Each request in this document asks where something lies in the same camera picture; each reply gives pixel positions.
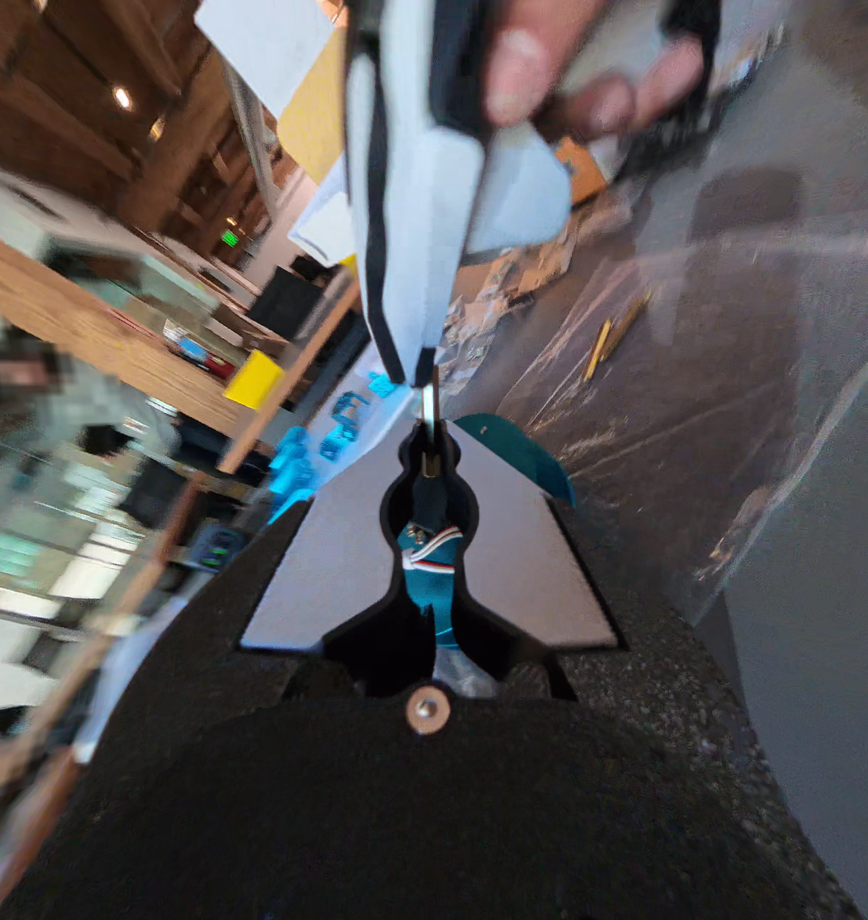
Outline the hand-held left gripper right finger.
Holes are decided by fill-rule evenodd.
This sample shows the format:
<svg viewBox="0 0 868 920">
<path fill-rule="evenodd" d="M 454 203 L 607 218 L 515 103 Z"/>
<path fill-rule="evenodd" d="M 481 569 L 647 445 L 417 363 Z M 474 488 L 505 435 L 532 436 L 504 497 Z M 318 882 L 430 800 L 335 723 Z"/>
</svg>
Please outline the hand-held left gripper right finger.
<svg viewBox="0 0 868 920">
<path fill-rule="evenodd" d="M 453 422 L 470 496 L 451 621 L 464 652 L 615 650 L 620 634 L 555 500 Z"/>
</svg>

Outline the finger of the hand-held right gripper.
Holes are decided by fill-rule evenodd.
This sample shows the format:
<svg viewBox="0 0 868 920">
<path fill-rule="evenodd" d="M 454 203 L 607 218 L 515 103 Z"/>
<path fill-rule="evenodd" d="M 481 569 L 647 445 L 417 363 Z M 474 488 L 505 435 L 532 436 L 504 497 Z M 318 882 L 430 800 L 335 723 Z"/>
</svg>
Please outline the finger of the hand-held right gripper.
<svg viewBox="0 0 868 920">
<path fill-rule="evenodd" d="M 571 178 L 530 121 L 499 130 L 486 154 L 464 253 L 493 255 L 549 242 L 565 228 Z"/>
<path fill-rule="evenodd" d="M 366 324 L 396 384 L 426 386 L 486 141 L 432 116 L 437 1 L 354 2 L 344 83 L 348 202 Z"/>
</svg>

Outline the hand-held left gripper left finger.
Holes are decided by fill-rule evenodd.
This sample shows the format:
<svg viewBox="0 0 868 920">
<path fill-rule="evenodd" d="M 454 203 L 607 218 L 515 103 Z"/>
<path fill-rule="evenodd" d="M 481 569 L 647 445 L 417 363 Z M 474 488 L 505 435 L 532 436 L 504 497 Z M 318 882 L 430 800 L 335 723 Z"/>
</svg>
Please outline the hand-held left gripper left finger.
<svg viewBox="0 0 868 920">
<path fill-rule="evenodd" d="M 430 649 L 430 618 L 405 587 L 399 538 L 415 518 L 426 429 L 401 420 L 319 489 L 244 630 L 244 650 L 323 650 L 359 617 L 381 641 Z"/>
</svg>

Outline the blue round turntable base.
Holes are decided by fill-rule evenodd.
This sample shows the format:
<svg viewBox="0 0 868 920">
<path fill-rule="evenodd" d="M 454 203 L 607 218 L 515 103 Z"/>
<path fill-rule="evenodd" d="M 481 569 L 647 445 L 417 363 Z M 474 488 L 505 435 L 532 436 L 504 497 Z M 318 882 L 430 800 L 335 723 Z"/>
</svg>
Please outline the blue round turntable base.
<svg viewBox="0 0 868 920">
<path fill-rule="evenodd" d="M 516 424 L 489 413 L 464 415 L 453 423 L 551 498 L 575 506 L 575 491 L 561 464 Z M 451 605 L 454 558 L 460 539 L 452 536 L 439 542 L 441 532 L 429 535 L 409 523 L 399 535 L 398 543 L 405 556 L 421 556 L 421 568 L 405 572 L 406 587 L 417 607 L 432 613 L 437 647 L 458 650 Z"/>
</svg>

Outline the grey desk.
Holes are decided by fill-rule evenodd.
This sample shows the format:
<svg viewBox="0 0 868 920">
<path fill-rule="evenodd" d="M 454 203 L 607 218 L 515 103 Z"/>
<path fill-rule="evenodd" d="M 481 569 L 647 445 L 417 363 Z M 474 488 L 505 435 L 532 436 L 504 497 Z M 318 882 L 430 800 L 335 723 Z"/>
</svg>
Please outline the grey desk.
<svg viewBox="0 0 868 920">
<path fill-rule="evenodd" d="M 868 9 L 773 2 L 784 46 L 715 136 L 635 180 L 632 221 L 581 253 L 527 321 L 507 319 L 457 415 L 498 408 L 607 263 L 733 235 L 868 231 Z M 620 535 L 567 512 L 628 650 L 561 662 L 589 707 L 714 779 L 813 898 L 868 918 L 868 383 L 813 466 L 691 622 Z"/>
</svg>

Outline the person's right hand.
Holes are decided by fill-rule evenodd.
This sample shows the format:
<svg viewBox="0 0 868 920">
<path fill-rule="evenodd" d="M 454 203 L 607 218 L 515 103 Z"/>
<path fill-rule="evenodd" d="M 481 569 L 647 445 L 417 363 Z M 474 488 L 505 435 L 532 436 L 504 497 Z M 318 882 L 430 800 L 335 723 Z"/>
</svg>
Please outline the person's right hand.
<svg viewBox="0 0 868 920">
<path fill-rule="evenodd" d="M 637 81 L 618 72 L 593 77 L 571 95 L 559 88 L 610 2 L 502 2 L 486 59 L 483 105 L 498 129 L 531 121 L 548 141 L 588 144 L 634 135 L 707 94 L 722 3 L 670 2 L 660 22 L 662 50 Z"/>
</svg>

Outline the pile of small screw bags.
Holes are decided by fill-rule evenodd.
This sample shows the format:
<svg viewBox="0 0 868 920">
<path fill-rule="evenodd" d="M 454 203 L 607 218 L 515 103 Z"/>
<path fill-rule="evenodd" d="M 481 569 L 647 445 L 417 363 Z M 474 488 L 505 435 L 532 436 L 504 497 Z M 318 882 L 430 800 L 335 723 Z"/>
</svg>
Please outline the pile of small screw bags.
<svg viewBox="0 0 868 920">
<path fill-rule="evenodd" d="M 566 274 L 578 232 L 537 247 L 516 248 L 489 267 L 473 299 L 457 297 L 448 309 L 436 351 L 440 395 L 457 396 L 469 384 L 497 336 L 500 322 L 532 305 L 536 293 Z"/>
</svg>

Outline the orange cardboard box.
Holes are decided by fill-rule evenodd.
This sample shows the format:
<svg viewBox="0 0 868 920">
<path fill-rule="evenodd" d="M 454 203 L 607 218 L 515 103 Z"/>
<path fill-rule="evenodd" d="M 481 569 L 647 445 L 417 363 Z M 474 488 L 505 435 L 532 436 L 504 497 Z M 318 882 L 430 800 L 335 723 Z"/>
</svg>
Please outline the orange cardboard box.
<svg viewBox="0 0 868 920">
<path fill-rule="evenodd" d="M 344 193 L 344 66 L 350 2 L 207 1 L 195 22 L 242 104 L 276 118 L 282 150 L 313 181 L 290 243 L 326 267 L 354 257 Z"/>
</svg>

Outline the white foam tray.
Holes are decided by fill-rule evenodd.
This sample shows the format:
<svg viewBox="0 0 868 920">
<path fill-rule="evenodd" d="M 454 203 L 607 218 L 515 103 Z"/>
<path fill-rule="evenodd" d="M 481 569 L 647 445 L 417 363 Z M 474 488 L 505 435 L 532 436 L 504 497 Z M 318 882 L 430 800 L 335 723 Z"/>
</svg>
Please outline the white foam tray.
<svg viewBox="0 0 868 920">
<path fill-rule="evenodd" d="M 357 352 L 356 347 L 343 344 L 325 366 L 310 392 L 302 399 L 290 424 L 279 438 L 280 441 L 293 426 L 303 426 L 308 430 L 310 451 L 305 457 L 309 458 L 316 473 L 314 493 L 381 443 L 395 423 L 403 420 L 415 407 L 415 392 L 407 385 L 401 385 L 397 392 L 386 399 L 380 399 L 372 394 L 368 389 L 369 372 L 388 376 L 384 371 L 376 346 L 369 342 L 362 351 Z M 336 399 L 349 390 L 368 399 L 371 407 L 366 409 L 366 415 L 357 428 L 357 440 L 348 446 L 337 462 L 332 463 L 318 454 L 318 447 L 325 435 L 336 426 L 336 422 L 332 419 Z M 269 484 L 278 469 L 272 467 L 270 462 L 263 499 L 267 507 L 267 519 L 272 511 Z"/>
</svg>

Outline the yellow box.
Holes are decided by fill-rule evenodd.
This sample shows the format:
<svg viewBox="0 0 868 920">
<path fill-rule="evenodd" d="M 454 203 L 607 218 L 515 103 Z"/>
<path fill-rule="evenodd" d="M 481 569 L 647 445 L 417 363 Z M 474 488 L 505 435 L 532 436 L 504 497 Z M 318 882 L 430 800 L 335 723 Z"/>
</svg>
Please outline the yellow box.
<svg viewBox="0 0 868 920">
<path fill-rule="evenodd" d="M 258 410 L 286 372 L 265 352 L 253 350 L 233 374 L 222 396 L 238 406 Z"/>
</svg>

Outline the clear plastic bag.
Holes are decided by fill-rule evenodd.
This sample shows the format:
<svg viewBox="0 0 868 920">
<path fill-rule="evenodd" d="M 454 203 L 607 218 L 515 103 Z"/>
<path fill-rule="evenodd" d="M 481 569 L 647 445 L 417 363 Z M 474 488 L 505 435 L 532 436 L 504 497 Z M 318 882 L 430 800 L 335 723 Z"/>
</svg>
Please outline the clear plastic bag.
<svg viewBox="0 0 868 920">
<path fill-rule="evenodd" d="M 498 412 L 696 622 L 867 383 L 868 231 L 733 235 L 603 265 Z"/>
</svg>

